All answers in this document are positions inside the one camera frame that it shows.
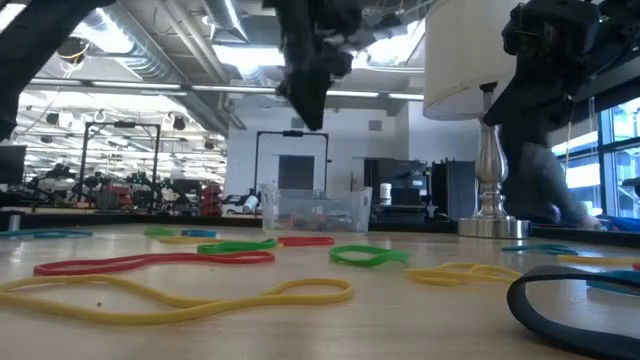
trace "clear plastic container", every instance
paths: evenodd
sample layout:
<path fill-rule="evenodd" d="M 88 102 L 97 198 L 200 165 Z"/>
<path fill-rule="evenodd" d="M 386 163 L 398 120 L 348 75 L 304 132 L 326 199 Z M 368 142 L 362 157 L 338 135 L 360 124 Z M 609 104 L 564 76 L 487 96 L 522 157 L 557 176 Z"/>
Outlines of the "clear plastic container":
<path fill-rule="evenodd" d="M 371 188 L 328 197 L 321 190 L 279 190 L 264 185 L 262 228 L 268 232 L 366 233 Z"/>

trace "ceiling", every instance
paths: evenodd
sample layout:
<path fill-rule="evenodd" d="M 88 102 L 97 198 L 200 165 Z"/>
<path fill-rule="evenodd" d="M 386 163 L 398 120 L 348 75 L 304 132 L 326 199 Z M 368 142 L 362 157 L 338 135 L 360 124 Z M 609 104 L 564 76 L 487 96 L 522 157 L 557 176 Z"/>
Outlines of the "ceiling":
<path fill-rule="evenodd" d="M 213 45 L 215 56 L 222 62 L 221 70 L 226 73 L 231 84 L 248 84 L 239 69 L 244 68 L 247 61 L 256 59 L 258 60 L 257 64 L 261 65 L 260 70 L 264 73 L 263 85 L 274 86 L 282 79 L 280 69 L 282 59 L 277 51 L 277 46 L 280 43 L 279 26 L 273 13 L 261 9 L 261 1 L 240 0 L 237 2 L 239 8 L 242 9 L 240 13 L 241 24 L 251 41 L 250 44 L 239 42 L 238 38 L 232 35 L 233 31 L 218 30 L 211 36 L 211 26 L 203 20 L 207 14 L 203 6 L 204 1 L 169 1 L 176 1 L 178 6 L 185 9 L 191 24 L 196 27 L 197 34 L 195 36 L 201 37 Z M 407 35 L 401 38 L 378 41 L 370 47 L 371 61 L 369 63 L 365 54 L 359 54 L 354 62 L 354 71 L 345 79 L 337 82 L 334 88 L 376 92 L 411 90 L 409 85 L 415 83 L 411 79 L 422 76 L 422 41 L 419 30 L 423 28 L 423 24 L 419 20 L 424 17 L 425 11 L 428 9 L 424 5 L 431 1 L 365 1 L 365 10 L 368 15 L 398 9 L 409 10 L 410 12 L 405 15 L 404 21 L 412 25 L 407 28 Z M 179 82 L 195 84 L 220 83 L 219 79 L 214 78 L 211 71 L 207 71 L 207 68 L 198 61 L 185 43 L 184 37 L 181 38 L 176 32 L 176 28 L 171 26 L 168 18 L 159 10 L 158 1 L 120 0 L 112 8 L 116 7 L 118 7 L 116 13 L 119 14 L 119 18 L 114 19 L 116 29 L 112 30 L 117 31 L 118 27 L 125 25 L 127 29 L 133 29 L 131 34 L 140 38 L 139 44 L 141 46 L 139 47 L 145 51 L 156 51 L 157 57 L 164 59 L 165 65 L 171 68 L 172 72 L 175 72 L 174 79 L 181 79 Z M 15 8 L 13 10 L 7 9 L 3 11 L 4 14 L 0 13 L 0 30 L 3 25 L 8 23 L 7 18 L 11 18 L 12 15 L 9 13 L 15 12 Z M 187 32 L 187 38 L 194 41 L 194 33 L 189 33 L 184 25 L 184 22 L 180 25 L 182 31 Z M 78 32 L 78 29 L 76 29 L 76 34 L 82 37 L 84 33 Z M 109 46 L 121 45 L 118 40 L 108 41 L 111 42 L 107 44 Z M 107 51 L 105 48 L 108 46 L 98 46 L 94 40 L 91 42 L 93 46 L 87 48 L 89 51 L 85 53 L 86 58 L 79 65 L 74 66 L 54 55 L 37 77 L 128 82 L 148 81 L 148 78 L 141 76 L 139 72 L 135 72 L 128 65 L 131 61 L 130 54 L 105 53 Z M 264 51 L 267 51 L 270 56 L 263 55 Z M 386 59 L 389 54 L 396 56 L 391 56 L 391 60 Z M 161 125 L 158 167 L 161 177 L 175 176 L 177 168 L 181 170 L 179 172 L 182 172 L 183 176 L 189 178 L 224 181 L 226 144 L 224 136 L 217 134 L 217 132 L 226 133 L 222 132 L 224 129 L 221 129 L 220 126 L 212 126 L 212 121 L 215 120 L 218 125 L 224 128 L 232 128 L 239 127 L 242 124 L 242 119 L 239 119 L 239 125 L 235 120 L 221 118 L 218 113 L 210 113 L 212 109 L 219 110 L 219 101 L 223 95 L 215 93 L 189 94 L 190 97 L 196 97 L 195 104 L 200 106 L 200 108 L 194 108 L 191 106 L 193 101 L 187 102 L 185 98 L 173 96 L 173 94 L 149 94 L 142 91 L 114 92 L 115 90 L 108 89 L 87 93 L 42 91 L 28 88 L 20 98 L 18 128 L 13 141 L 29 145 L 28 165 L 31 173 L 46 171 L 54 163 L 61 161 L 69 164 L 72 168 L 79 167 L 80 152 L 78 149 L 82 148 L 84 124 L 87 121 L 94 121 L 97 117 L 105 122 L 127 121 L 135 122 L 138 125 Z M 232 95 L 229 103 L 231 109 L 243 111 L 288 106 L 283 99 L 264 95 Z M 393 115 L 393 112 L 400 108 L 399 103 L 399 101 L 388 99 L 329 98 L 326 107 L 332 109 L 386 109 Z M 58 124 L 51 125 L 46 122 L 47 115 L 50 113 L 58 114 L 60 119 Z M 172 123 L 176 117 L 184 118 L 184 130 L 174 130 Z M 109 170 L 117 176 L 128 175 L 128 173 L 138 170 L 150 171 L 155 143 L 154 134 L 149 131 L 153 132 L 155 129 L 140 126 L 132 129 L 93 127 L 90 132 L 92 138 L 88 145 L 90 149 L 87 161 L 89 171 L 105 172 L 105 170 Z M 43 137 L 51 138 L 52 142 L 43 143 Z M 204 149 L 206 139 L 211 139 L 215 143 L 213 150 Z"/>

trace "silver lamp base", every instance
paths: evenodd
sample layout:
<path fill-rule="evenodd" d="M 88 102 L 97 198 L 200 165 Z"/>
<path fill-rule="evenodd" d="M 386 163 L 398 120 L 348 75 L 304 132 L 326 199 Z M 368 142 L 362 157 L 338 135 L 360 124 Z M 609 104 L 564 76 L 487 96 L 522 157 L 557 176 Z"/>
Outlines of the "silver lamp base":
<path fill-rule="evenodd" d="M 466 218 L 458 221 L 458 235 L 476 238 L 527 239 L 529 222 L 505 219 Z"/>

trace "rubber band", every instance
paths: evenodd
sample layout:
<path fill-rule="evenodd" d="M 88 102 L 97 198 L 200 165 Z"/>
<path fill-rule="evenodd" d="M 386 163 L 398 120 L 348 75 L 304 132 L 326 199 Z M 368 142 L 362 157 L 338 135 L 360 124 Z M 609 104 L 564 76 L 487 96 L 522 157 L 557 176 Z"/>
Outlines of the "rubber band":
<path fill-rule="evenodd" d="M 520 273 L 507 268 L 476 263 L 445 263 L 426 269 L 408 269 L 409 280 L 435 286 L 459 286 L 470 281 L 511 284 Z"/>
<path fill-rule="evenodd" d="M 256 251 L 275 249 L 278 246 L 275 239 L 267 239 L 265 241 L 226 241 L 215 245 L 198 245 L 198 254 L 223 254 L 238 251 Z"/>
<path fill-rule="evenodd" d="M 350 259 L 342 255 L 345 252 L 358 252 L 373 255 L 368 259 Z M 409 253 L 367 245 L 337 246 L 329 250 L 329 260 L 341 264 L 360 267 L 374 267 L 388 262 L 409 263 Z"/>
<path fill-rule="evenodd" d="M 582 264 L 582 265 L 609 265 L 609 266 L 632 266 L 633 264 L 640 262 L 638 258 L 602 258 L 602 257 L 587 257 L 587 256 L 571 256 L 560 255 L 558 260 L 561 262 Z"/>
<path fill-rule="evenodd" d="M 82 230 L 19 230 L 0 231 L 0 238 L 33 237 L 34 239 L 81 239 L 93 236 L 91 231 Z"/>
<path fill-rule="evenodd" d="M 191 253 L 143 254 L 111 259 L 70 260 L 37 265 L 34 275 L 91 275 L 105 274 L 137 269 L 139 267 L 175 262 L 207 262 L 216 264 L 258 264 L 273 262 L 273 254 L 265 251 L 242 252 L 224 255 L 198 255 Z M 81 269 L 65 269 L 76 266 L 88 266 Z"/>
<path fill-rule="evenodd" d="M 579 255 L 575 250 L 570 247 L 561 244 L 540 244 L 540 245 L 519 245 L 519 246 L 505 246 L 502 248 L 505 252 L 516 251 L 542 251 L 548 255 Z"/>
<path fill-rule="evenodd" d="M 217 244 L 223 241 L 224 240 L 214 238 L 191 236 L 170 236 L 158 238 L 158 242 L 167 245 Z"/>
<path fill-rule="evenodd" d="M 608 277 L 615 277 L 623 280 L 629 280 L 629 281 L 633 281 L 640 284 L 640 272 L 637 272 L 637 271 L 617 270 L 617 271 L 606 271 L 600 274 Z M 592 287 L 594 289 L 612 291 L 619 294 L 640 296 L 640 289 L 632 289 L 629 287 L 624 287 L 624 286 L 610 284 L 610 283 L 601 282 L 601 281 L 587 280 L 587 286 Z"/>
<path fill-rule="evenodd" d="M 49 300 L 37 299 L 28 295 L 12 293 L 12 290 L 43 285 L 43 284 L 84 284 L 108 283 L 134 293 L 147 296 L 163 304 L 181 308 L 178 310 L 161 311 L 157 313 L 117 313 L 97 311 L 80 306 L 56 303 Z M 337 294 L 328 295 L 283 295 L 288 289 L 298 286 L 334 286 L 341 288 Z M 239 298 L 235 300 L 212 300 L 191 297 L 173 296 L 133 281 L 109 275 L 81 275 L 81 276 L 48 276 L 34 277 L 13 281 L 0 285 L 0 303 L 15 305 L 34 311 L 65 316 L 78 320 L 91 321 L 112 325 L 160 325 L 186 320 L 199 319 L 219 314 L 225 311 L 246 309 L 265 305 L 327 305 L 342 302 L 353 296 L 351 284 L 339 279 L 302 279 L 280 283 L 273 289 L 255 297 Z"/>
<path fill-rule="evenodd" d="M 638 359 L 640 339 L 562 325 L 538 313 L 527 298 L 526 285 L 552 280 L 597 281 L 635 289 L 640 289 L 640 282 L 564 266 L 539 266 L 514 281 L 507 291 L 507 305 L 513 316 L 550 345 L 595 359 Z"/>
<path fill-rule="evenodd" d="M 216 236 L 218 236 L 218 234 L 216 234 L 215 231 L 198 230 L 198 229 L 182 230 L 181 234 L 182 236 L 209 237 L 209 238 L 215 238 Z"/>
<path fill-rule="evenodd" d="M 330 237 L 296 237 L 296 236 L 284 236 L 279 237 L 278 242 L 285 247 L 293 246 L 319 246 L 319 245 L 333 245 L 335 240 Z"/>
<path fill-rule="evenodd" d="M 177 233 L 177 230 L 165 228 L 146 228 L 144 230 L 144 234 L 151 237 L 176 236 Z"/>

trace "door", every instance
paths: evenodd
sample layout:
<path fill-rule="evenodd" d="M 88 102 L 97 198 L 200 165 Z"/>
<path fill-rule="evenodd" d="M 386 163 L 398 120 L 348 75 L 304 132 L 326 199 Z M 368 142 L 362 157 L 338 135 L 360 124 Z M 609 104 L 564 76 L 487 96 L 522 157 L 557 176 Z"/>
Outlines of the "door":
<path fill-rule="evenodd" d="M 280 155 L 278 189 L 313 190 L 315 157 Z"/>

